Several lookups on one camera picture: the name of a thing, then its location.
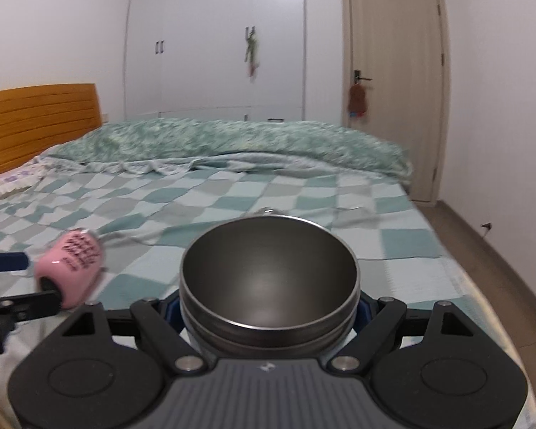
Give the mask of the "pink printed cup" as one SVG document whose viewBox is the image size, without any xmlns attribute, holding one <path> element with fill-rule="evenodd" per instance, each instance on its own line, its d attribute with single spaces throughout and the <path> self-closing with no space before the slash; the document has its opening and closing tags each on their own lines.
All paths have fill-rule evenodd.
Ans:
<svg viewBox="0 0 536 429">
<path fill-rule="evenodd" d="M 75 228 L 61 236 L 34 265 L 34 278 L 41 291 L 54 291 L 61 308 L 81 305 L 95 289 L 104 250 L 98 237 L 86 228 Z"/>
</svg>

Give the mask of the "blue cartoon steel cup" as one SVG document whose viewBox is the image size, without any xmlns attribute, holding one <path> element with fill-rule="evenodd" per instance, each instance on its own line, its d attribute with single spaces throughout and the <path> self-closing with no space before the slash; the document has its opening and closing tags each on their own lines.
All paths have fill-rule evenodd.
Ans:
<svg viewBox="0 0 536 429">
<path fill-rule="evenodd" d="M 320 356 L 354 324 L 360 268 L 327 228 L 253 215 L 209 228 L 189 245 L 179 297 L 189 335 L 219 358 Z"/>
</svg>

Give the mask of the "checkered teal bed blanket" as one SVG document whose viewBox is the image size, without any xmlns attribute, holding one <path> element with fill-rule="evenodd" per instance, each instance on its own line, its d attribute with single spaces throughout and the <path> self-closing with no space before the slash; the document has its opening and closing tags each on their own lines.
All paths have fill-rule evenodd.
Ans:
<svg viewBox="0 0 536 429">
<path fill-rule="evenodd" d="M 71 168 L 0 201 L 0 428 L 536 428 L 395 181 Z"/>
</svg>

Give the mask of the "orange wooden headboard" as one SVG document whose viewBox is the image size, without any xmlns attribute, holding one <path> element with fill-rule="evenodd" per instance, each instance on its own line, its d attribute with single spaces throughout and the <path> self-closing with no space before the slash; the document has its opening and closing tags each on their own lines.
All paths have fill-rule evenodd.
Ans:
<svg viewBox="0 0 536 429">
<path fill-rule="evenodd" d="M 0 174 L 101 125 L 98 92 L 92 83 L 1 90 Z"/>
</svg>

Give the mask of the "green floral quilt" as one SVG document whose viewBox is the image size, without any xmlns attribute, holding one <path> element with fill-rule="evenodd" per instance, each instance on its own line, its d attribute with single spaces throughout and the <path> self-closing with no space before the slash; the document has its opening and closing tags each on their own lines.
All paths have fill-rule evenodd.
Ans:
<svg viewBox="0 0 536 429">
<path fill-rule="evenodd" d="M 399 145 L 329 123 L 154 118 L 107 124 L 42 154 L 72 168 L 109 172 L 183 172 L 191 168 L 352 169 L 408 184 L 412 165 Z"/>
</svg>

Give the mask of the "red hanging door ornament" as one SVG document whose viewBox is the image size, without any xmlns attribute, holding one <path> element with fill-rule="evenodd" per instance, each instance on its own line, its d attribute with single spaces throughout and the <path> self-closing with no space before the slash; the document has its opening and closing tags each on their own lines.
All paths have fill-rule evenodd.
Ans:
<svg viewBox="0 0 536 429">
<path fill-rule="evenodd" d="M 359 119 L 368 111 L 367 90 L 361 83 L 354 83 L 348 90 L 347 113 L 349 119 Z"/>
</svg>

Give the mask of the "beige wooden door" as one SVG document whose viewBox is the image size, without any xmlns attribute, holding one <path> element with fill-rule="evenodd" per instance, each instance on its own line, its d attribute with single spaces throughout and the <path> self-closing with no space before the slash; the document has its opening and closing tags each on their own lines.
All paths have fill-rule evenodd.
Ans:
<svg viewBox="0 0 536 429">
<path fill-rule="evenodd" d="M 343 123 L 408 151 L 408 195 L 438 196 L 445 158 L 449 68 L 445 0 L 343 0 L 344 89 L 360 70 L 371 82 L 364 117 Z"/>
</svg>

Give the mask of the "green hanging wardrobe ornament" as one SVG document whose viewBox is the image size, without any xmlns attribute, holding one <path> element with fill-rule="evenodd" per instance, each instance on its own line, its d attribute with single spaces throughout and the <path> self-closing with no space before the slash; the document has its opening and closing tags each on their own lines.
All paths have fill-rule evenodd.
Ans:
<svg viewBox="0 0 536 429">
<path fill-rule="evenodd" d="M 253 79 L 258 68 L 257 61 L 257 34 L 256 28 L 254 26 L 247 27 L 245 32 L 245 41 L 246 41 L 246 53 L 245 53 L 245 63 L 248 65 L 249 77 Z"/>
</svg>

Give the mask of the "white wardrobe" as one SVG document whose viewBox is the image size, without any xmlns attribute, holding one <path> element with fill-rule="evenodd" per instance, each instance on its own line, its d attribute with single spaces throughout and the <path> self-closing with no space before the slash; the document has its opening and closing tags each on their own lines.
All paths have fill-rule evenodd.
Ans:
<svg viewBox="0 0 536 429">
<path fill-rule="evenodd" d="M 125 116 L 305 117 L 305 0 L 129 0 Z M 258 68 L 245 63 L 247 27 Z"/>
</svg>

